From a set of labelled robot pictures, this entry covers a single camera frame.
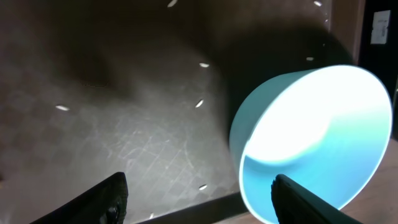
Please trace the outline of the light blue bowl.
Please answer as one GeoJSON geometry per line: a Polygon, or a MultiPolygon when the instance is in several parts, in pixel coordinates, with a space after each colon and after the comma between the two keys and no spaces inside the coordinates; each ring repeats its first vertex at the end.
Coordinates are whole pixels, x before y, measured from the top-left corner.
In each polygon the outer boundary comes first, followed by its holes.
{"type": "Polygon", "coordinates": [[[342,209],[369,182],[392,129],[389,94],[351,65],[286,73],[259,85],[239,107],[229,149],[245,206],[276,223],[271,185],[284,174],[342,209]]]}

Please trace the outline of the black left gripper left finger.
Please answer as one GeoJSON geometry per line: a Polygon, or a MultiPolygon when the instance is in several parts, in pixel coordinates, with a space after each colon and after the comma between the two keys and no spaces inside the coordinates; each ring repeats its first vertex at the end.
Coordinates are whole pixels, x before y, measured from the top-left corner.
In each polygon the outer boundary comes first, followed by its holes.
{"type": "Polygon", "coordinates": [[[125,173],[117,172],[32,224],[123,224],[127,198],[125,173]]]}

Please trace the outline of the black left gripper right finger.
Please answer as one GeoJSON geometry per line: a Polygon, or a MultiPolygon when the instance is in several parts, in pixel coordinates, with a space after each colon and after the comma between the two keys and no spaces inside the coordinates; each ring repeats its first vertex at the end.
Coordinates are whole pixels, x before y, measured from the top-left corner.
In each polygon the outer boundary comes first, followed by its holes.
{"type": "Polygon", "coordinates": [[[361,224],[284,174],[273,180],[271,200],[280,224],[361,224]]]}

